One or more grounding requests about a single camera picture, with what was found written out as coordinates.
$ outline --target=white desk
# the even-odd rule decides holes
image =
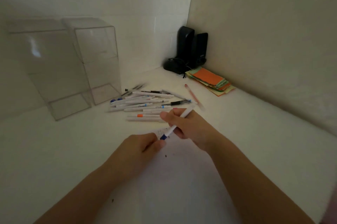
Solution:
[[[216,97],[198,82],[158,68],[124,84],[149,82],[189,97],[187,83],[203,103],[199,112],[315,222],[321,219],[337,181],[337,138],[239,89]],[[132,133],[165,127],[127,122],[126,112],[105,113],[108,103],[58,122],[47,108],[0,124],[0,222],[31,223]],[[137,204],[132,198],[125,199]],[[139,223],[136,207],[118,209],[120,223]]]

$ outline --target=acrylic organizer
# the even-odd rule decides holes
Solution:
[[[84,65],[94,104],[118,98],[121,82],[115,28],[98,18],[64,18]]]
[[[22,66],[55,120],[91,107],[84,65],[60,21],[15,20],[8,23],[8,31]]]

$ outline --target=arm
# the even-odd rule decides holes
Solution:
[[[138,175],[165,146],[153,133],[126,138],[108,160],[35,223],[92,223],[110,193],[121,182]]]
[[[170,126],[177,126],[174,132],[181,139],[191,138],[210,155],[243,223],[314,223],[229,139],[195,111],[186,118],[179,117],[184,110],[161,112],[160,117]]]

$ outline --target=forearm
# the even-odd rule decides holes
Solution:
[[[35,223],[92,223],[117,185],[112,170],[104,164],[84,178]]]
[[[226,137],[207,150],[243,223],[314,223]]]

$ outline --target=stack of sticky notes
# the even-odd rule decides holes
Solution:
[[[225,78],[220,77],[202,67],[187,71],[186,75],[202,83],[208,90],[217,96],[229,93],[231,90],[236,88]]]

